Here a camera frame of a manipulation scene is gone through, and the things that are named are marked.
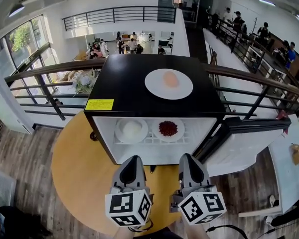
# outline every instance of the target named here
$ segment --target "brown egg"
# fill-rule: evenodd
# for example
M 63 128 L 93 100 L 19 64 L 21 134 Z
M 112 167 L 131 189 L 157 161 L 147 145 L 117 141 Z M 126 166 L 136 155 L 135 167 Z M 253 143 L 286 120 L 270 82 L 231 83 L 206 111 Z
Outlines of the brown egg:
M 170 88 L 176 88 L 179 85 L 176 74 L 171 71 L 167 71 L 166 73 L 164 73 L 163 79 L 165 84 Z

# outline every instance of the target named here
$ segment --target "fridge top surface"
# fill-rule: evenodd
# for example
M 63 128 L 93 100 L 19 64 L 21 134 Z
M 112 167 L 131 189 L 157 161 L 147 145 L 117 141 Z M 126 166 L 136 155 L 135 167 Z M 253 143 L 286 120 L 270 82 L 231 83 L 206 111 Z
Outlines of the fridge top surface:
M 145 86 L 146 76 L 168 68 L 184 73 L 193 83 L 189 96 L 167 100 L 152 94 Z M 225 108 L 197 58 L 126 54 L 110 55 L 94 85 L 89 100 L 114 100 L 111 110 L 87 110 L 91 116 L 222 118 Z

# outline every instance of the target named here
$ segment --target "gray plank floor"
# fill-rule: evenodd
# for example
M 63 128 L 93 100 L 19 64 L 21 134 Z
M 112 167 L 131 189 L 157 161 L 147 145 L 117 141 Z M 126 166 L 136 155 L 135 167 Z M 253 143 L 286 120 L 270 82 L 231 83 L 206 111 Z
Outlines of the gray plank floor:
M 53 232 L 54 239 L 106 239 L 77 221 L 58 198 L 50 172 L 52 148 L 59 130 L 38 127 L 33 135 L 2 129 L 0 142 L 0 170 L 17 179 L 15 205 L 24 212 L 40 214 L 43 224 Z M 223 193 L 228 213 L 211 226 L 232 224 L 243 229 L 249 239 L 257 239 L 270 228 L 261 217 L 238 218 L 238 213 L 268 207 L 267 198 L 278 197 L 273 164 L 268 149 L 262 151 L 255 165 L 242 172 L 212 178 Z M 172 231 L 186 238 L 182 221 L 170 226 Z M 277 230 L 262 239 L 299 239 L 299 224 Z M 242 238 L 231 229 L 217 229 L 209 233 L 211 239 Z

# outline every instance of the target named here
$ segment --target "yellow sticker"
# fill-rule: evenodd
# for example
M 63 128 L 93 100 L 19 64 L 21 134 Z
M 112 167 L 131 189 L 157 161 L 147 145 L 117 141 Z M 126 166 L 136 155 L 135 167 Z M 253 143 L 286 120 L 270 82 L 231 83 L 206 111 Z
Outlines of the yellow sticker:
M 85 107 L 86 110 L 111 111 L 114 99 L 90 99 Z

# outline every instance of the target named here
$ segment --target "plate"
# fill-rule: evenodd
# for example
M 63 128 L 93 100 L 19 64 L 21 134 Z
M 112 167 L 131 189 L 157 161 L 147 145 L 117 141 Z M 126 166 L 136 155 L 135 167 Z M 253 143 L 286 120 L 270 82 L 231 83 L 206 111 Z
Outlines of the plate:
M 179 81 L 176 88 L 168 87 L 163 79 L 164 73 L 173 72 Z M 173 69 L 157 69 L 147 74 L 145 78 L 145 86 L 147 89 L 157 97 L 177 100 L 183 99 L 193 91 L 193 83 L 185 74 Z
M 159 124 L 164 121 L 171 121 L 177 125 L 177 133 L 172 136 L 164 136 L 159 132 Z M 153 122 L 152 130 L 154 135 L 162 140 L 167 142 L 178 141 L 181 139 L 185 133 L 185 126 L 184 123 L 180 119 L 156 119 Z
M 129 121 L 137 121 L 138 123 L 140 123 L 142 125 L 141 132 L 138 133 L 135 136 L 135 138 L 133 138 L 133 139 L 127 138 L 121 130 L 123 125 Z M 144 119 L 129 119 L 129 118 L 120 119 L 116 123 L 116 126 L 115 126 L 115 136 L 117 137 L 117 139 L 119 141 L 126 143 L 126 144 L 135 144 L 135 143 L 143 141 L 145 139 L 145 137 L 147 136 L 148 132 L 149 132 L 149 126 Z

